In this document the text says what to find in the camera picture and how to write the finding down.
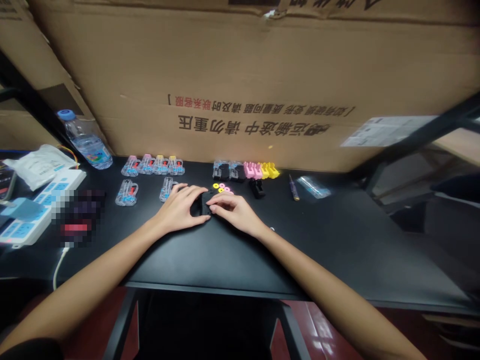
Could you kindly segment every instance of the small pink part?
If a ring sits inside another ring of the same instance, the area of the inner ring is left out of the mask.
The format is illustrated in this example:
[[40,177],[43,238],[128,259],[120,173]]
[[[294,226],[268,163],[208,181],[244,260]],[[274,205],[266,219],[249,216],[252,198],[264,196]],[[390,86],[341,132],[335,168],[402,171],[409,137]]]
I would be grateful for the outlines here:
[[254,177],[255,172],[252,168],[252,163],[251,162],[244,162],[243,163],[243,170],[245,171],[245,177],[247,179],[251,179]]
[[253,167],[253,172],[255,173],[255,175],[253,176],[253,178],[255,180],[259,180],[263,177],[263,173],[262,173],[262,165],[259,164],[259,163],[251,163],[252,164],[252,167]]

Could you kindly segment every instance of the cardboard box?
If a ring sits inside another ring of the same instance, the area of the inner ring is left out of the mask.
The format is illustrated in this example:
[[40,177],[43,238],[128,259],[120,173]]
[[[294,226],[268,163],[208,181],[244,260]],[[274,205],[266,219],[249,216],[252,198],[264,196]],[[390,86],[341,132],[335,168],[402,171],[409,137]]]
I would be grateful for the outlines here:
[[342,146],[369,119],[480,89],[475,1],[30,3],[119,155],[348,172],[382,150]]
[[[0,1],[0,34],[1,51],[55,112],[72,109],[80,119],[95,120],[25,1]],[[58,141],[15,99],[0,102],[0,149],[36,150],[42,144]]]

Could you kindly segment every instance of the white power strip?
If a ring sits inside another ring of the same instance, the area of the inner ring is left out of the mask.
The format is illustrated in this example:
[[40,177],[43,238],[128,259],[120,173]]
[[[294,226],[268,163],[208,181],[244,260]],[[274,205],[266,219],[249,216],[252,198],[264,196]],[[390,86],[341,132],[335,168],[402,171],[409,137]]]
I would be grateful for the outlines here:
[[0,243],[10,244],[12,249],[35,244],[52,222],[53,209],[65,207],[70,201],[70,191],[77,189],[86,176],[84,171],[75,169],[59,173],[34,200],[44,206],[41,213],[33,221],[13,221],[0,235]]

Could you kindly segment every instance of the small yellow part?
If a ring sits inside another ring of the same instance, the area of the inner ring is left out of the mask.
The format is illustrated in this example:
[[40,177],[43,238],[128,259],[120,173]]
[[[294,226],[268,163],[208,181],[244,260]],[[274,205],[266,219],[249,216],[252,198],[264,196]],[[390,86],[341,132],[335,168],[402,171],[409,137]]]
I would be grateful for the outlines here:
[[267,163],[266,162],[261,164],[261,173],[262,173],[262,177],[261,177],[262,180],[266,179],[270,176],[269,171],[267,170]]
[[275,179],[279,177],[280,173],[275,168],[275,164],[273,162],[269,162],[267,164],[267,169],[268,169],[268,174],[270,175],[270,178]]

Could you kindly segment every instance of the person's left hand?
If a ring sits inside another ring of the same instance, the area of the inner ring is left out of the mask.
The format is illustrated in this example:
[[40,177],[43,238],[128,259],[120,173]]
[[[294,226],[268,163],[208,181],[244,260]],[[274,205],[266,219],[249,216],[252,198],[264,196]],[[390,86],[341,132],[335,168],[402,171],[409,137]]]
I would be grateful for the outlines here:
[[205,187],[188,186],[186,183],[175,185],[167,201],[142,228],[156,241],[167,233],[203,224],[210,219],[210,215],[193,217],[190,207],[201,193],[207,191]]

